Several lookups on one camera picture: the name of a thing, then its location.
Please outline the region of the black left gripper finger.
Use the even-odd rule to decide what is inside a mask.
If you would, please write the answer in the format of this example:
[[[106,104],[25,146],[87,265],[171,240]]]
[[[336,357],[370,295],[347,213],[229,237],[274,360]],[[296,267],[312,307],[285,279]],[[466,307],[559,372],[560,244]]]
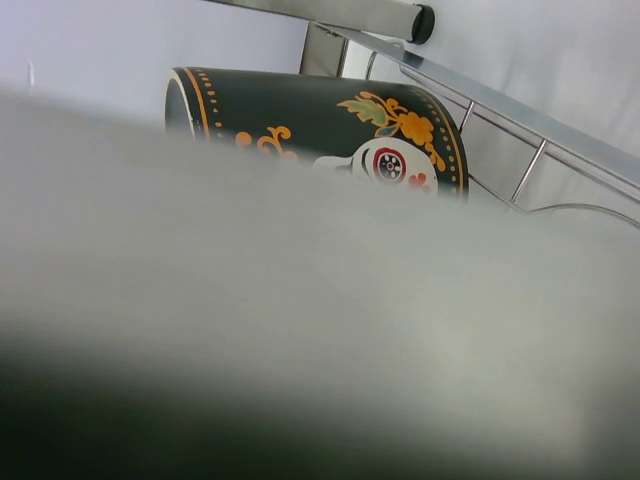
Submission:
[[[245,378],[17,339],[1,347],[5,479],[306,479],[310,434]]]

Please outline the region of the dark brown mug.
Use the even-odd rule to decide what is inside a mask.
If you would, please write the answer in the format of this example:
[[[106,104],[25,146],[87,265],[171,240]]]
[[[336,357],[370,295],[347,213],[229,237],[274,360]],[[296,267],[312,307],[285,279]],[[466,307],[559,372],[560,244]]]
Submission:
[[[439,99],[415,86],[176,67],[166,86],[165,127],[367,182],[468,195],[458,127]]]

